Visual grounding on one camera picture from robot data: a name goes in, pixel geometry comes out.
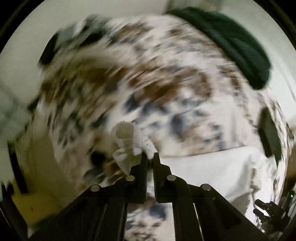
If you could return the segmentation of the white knit sweater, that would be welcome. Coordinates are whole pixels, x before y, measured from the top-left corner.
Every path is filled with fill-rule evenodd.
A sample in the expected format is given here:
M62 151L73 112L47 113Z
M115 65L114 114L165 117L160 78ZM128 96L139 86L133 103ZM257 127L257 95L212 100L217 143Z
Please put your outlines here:
M111 131L113 141L119 149L113 158L125 174L140 163L140 155L149 160L157 155L152 141L134 123L123 121ZM277 168L273 159L268 159L254 147L239 147L209 154L187 157L161 157L173 174L189 184L212 185L229 201L246 195L269 202L275 197L274 182Z

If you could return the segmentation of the black folded garment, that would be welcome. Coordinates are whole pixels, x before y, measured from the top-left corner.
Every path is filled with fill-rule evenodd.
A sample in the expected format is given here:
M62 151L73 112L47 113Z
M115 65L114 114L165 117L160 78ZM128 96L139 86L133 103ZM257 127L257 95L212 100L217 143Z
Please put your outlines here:
M265 155L274 156L276 163L281 159L281 143L268 108L263 108L258 123L258 133Z

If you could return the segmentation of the floral fleece blanket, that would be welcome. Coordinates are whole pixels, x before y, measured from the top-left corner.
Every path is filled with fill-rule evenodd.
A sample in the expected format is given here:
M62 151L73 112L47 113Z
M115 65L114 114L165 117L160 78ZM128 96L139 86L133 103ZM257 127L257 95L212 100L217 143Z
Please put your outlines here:
M278 164L266 156L277 168L272 201L277 205L292 141L271 90L253 89L214 41L176 16L110 18L106 27L99 41L40 66L37 109L55 160L77 197L92 185L107 187L129 175L112 156L119 149L111 137L118 123L136 124L160 161L246 146L266 156L258 123L261 110L268 108L281 143ZM155 198L152 161L147 158L147 198L128 205L123 240L176 240L172 204ZM253 210L267 213L255 200L243 195L227 201L269 240L279 232L262 226Z

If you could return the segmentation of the dark green garment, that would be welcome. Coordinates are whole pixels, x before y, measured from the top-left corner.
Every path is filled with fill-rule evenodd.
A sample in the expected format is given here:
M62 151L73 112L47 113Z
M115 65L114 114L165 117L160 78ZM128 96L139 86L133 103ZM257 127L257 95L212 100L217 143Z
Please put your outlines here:
M262 45L241 24L222 13L195 7L171 9L166 13L187 21L206 34L237 65L253 89L266 87L270 59Z

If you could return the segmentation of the black white patterned cloth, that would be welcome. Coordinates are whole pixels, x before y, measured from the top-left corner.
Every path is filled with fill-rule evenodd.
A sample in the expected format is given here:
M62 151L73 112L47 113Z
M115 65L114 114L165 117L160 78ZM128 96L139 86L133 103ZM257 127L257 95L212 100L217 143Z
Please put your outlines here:
M39 59L40 66L49 65L62 52L91 45L106 35L110 20L102 15L89 15L85 20L58 30L47 43Z

